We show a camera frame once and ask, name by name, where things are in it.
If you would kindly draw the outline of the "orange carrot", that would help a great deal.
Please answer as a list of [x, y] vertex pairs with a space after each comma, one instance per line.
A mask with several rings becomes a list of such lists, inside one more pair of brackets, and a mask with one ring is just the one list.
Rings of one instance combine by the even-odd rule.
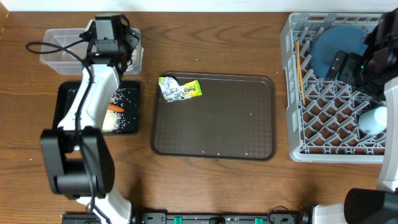
[[122, 108], [120, 106], [117, 106], [117, 105], [114, 105], [114, 104], [111, 104], [111, 103], [108, 105], [108, 109], [110, 111], [114, 111], [114, 112], [117, 112], [117, 113], [123, 113], [124, 112], [124, 108]]

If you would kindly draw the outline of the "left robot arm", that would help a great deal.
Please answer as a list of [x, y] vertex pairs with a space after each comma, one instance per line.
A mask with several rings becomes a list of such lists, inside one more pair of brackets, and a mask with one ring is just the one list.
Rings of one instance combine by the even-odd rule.
[[114, 187], [115, 167], [102, 126], [108, 105], [141, 37], [123, 14], [98, 14], [80, 34], [85, 58], [68, 47], [57, 50], [81, 63], [82, 80], [73, 103], [56, 128], [40, 136], [50, 189], [85, 206], [80, 223], [134, 223], [132, 203]]

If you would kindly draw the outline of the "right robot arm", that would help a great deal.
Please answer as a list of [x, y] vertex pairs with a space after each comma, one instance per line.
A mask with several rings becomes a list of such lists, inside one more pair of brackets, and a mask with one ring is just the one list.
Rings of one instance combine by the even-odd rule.
[[376, 189], [353, 188], [342, 203], [316, 205], [309, 223], [397, 223], [397, 10], [380, 16], [362, 55], [337, 51], [325, 77], [384, 100], [386, 143]]

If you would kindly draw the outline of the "dark blue plate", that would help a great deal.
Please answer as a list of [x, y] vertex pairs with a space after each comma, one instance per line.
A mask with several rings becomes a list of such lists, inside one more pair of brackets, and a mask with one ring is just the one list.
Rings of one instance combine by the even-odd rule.
[[324, 31], [310, 48], [310, 66], [316, 76], [326, 78], [327, 71], [339, 50], [362, 55], [367, 49], [364, 30], [352, 26], [336, 26]]

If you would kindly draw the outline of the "white rice pile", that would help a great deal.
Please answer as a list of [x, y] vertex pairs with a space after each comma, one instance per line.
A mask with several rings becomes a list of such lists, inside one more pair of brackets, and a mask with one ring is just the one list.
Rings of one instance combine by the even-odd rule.
[[126, 112], [127, 107], [131, 102], [129, 99], [131, 93], [131, 90], [128, 90], [127, 88], [122, 88], [116, 90], [116, 92], [113, 94], [110, 99], [110, 103], [124, 108], [124, 112], [117, 113], [108, 109], [103, 122], [103, 133], [121, 134], [126, 132], [127, 126], [130, 124], [130, 121], [127, 119]]

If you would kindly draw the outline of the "light blue cup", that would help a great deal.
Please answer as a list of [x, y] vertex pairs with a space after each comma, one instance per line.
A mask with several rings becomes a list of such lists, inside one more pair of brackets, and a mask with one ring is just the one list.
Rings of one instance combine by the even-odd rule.
[[363, 113], [358, 119], [359, 129], [365, 134], [377, 135], [387, 128], [387, 107], [379, 106]]

